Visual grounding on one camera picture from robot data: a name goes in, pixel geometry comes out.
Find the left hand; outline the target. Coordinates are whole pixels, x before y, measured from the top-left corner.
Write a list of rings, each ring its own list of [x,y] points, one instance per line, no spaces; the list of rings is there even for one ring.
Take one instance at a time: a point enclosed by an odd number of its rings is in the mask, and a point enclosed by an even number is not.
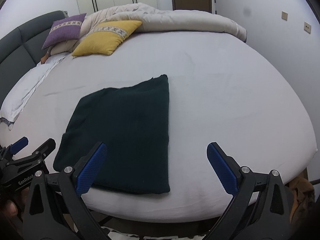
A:
[[[29,188],[16,193],[6,203],[1,200],[1,213],[7,218],[14,218],[17,216],[23,217],[25,205],[27,202]]]

